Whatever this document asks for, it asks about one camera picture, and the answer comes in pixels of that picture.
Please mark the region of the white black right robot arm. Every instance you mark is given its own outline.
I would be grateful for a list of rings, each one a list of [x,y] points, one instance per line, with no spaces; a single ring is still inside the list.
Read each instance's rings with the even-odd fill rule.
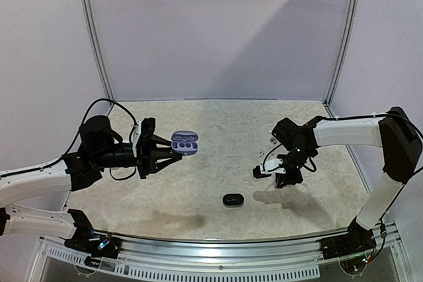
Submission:
[[[418,163],[422,157],[422,132],[410,121],[404,110],[394,106],[384,113],[326,118],[316,116],[303,125],[289,118],[280,120],[271,135],[287,153],[274,159],[264,157],[258,171],[274,176],[277,188],[299,184],[301,170],[316,172],[313,162],[323,147],[347,147],[360,174],[364,168],[359,162],[356,147],[377,147],[383,155],[383,166],[378,183],[368,186],[369,197],[358,214],[340,236],[320,241],[324,259],[340,258],[370,249],[363,259],[368,263],[382,250],[377,246],[373,228],[378,225],[382,238],[387,231],[384,216],[412,177],[422,171]]]

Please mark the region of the purple earbud charging case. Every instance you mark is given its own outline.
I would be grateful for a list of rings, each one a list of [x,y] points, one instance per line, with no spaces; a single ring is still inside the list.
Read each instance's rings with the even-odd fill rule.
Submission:
[[[183,156],[195,155],[198,152],[198,134],[193,131],[176,131],[171,136],[171,148]]]

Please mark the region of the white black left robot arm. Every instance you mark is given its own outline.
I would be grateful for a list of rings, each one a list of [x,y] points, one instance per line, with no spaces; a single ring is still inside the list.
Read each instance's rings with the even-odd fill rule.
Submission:
[[[67,248],[93,258],[116,259],[122,240],[99,234],[81,210],[47,211],[19,205],[25,199],[54,192],[76,192],[92,186],[109,168],[133,168],[144,179],[182,159],[172,143],[155,134],[155,118],[134,125],[126,143],[107,116],[91,117],[79,127],[81,144],[74,153],[44,166],[1,174],[1,234],[55,236]]]

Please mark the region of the black earbud charging case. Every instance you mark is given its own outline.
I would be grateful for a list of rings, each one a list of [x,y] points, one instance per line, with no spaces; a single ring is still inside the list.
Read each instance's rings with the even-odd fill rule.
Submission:
[[[242,194],[225,194],[222,197],[222,204],[227,208],[242,207],[245,198]]]

